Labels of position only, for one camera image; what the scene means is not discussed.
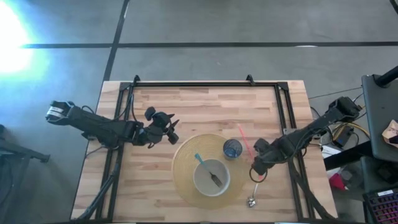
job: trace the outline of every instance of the concrete floor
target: concrete floor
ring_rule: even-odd
[[[0,1],[0,10],[7,12],[0,12],[0,18],[9,16],[7,23],[0,22],[7,31],[0,46],[111,43],[122,4]],[[121,42],[395,41],[396,24],[398,15],[388,0],[132,0]],[[95,108],[109,52],[28,49],[12,57],[0,52],[0,69],[8,68],[0,72],[0,123],[14,142],[51,154],[48,164],[31,162],[13,223],[69,219],[87,141],[78,130],[48,124],[44,117],[52,100]],[[242,80],[251,74],[256,80],[304,80],[311,97],[358,87],[361,75],[383,74],[397,65],[396,58],[398,47],[119,49],[110,80],[132,80],[134,75],[143,80]],[[23,68],[14,63],[22,59]],[[10,71],[11,65],[21,67]],[[310,103],[322,113],[339,96],[360,93]],[[367,127],[366,117],[358,123]]]

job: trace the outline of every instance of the wooden table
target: wooden table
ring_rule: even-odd
[[[302,128],[312,121],[304,82],[288,81],[288,84],[296,123]],[[119,85],[120,82],[104,82],[97,114],[113,118]],[[233,204],[218,210],[205,210],[193,207],[180,198],[172,179],[174,153],[181,143],[193,135],[219,134],[238,139],[243,144],[237,127],[240,124],[250,145],[254,145],[258,138],[271,142],[279,137],[280,121],[273,88],[135,88],[134,112],[137,119],[146,125],[149,122],[145,120],[144,112],[149,106],[154,106],[157,111],[176,114],[173,119],[180,120],[175,131],[180,140],[176,145],[171,145],[164,138],[152,149],[125,145],[114,222],[297,221],[287,164],[275,165],[269,171],[267,179],[258,187],[257,205],[254,208],[246,207],[246,199],[252,194],[255,185],[250,180]],[[89,143],[88,152],[98,146],[98,142]],[[105,157],[106,150],[103,150],[85,160],[72,218],[82,214],[98,193]],[[319,148],[309,147],[304,161],[311,190],[328,212],[337,217]],[[305,210],[304,197],[302,192],[300,194]],[[104,216],[108,211],[108,200],[109,195],[105,198]]]

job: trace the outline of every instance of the bowl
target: bowl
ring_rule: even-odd
[[[219,178],[223,185],[218,187],[211,179],[210,173],[199,163],[193,171],[193,183],[196,189],[203,195],[209,197],[216,197],[223,194],[226,189],[228,189],[231,178],[228,168],[217,159],[207,159],[204,163],[211,173]]]

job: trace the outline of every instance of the metal spoon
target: metal spoon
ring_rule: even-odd
[[[256,190],[257,190],[257,186],[258,186],[259,184],[256,184],[256,186],[255,186],[255,188],[254,188],[254,191],[253,191],[253,194],[250,196],[250,197],[248,197],[248,207],[249,208],[252,208],[253,206],[255,206],[256,205],[256,199],[254,198],[254,194],[256,193]]]

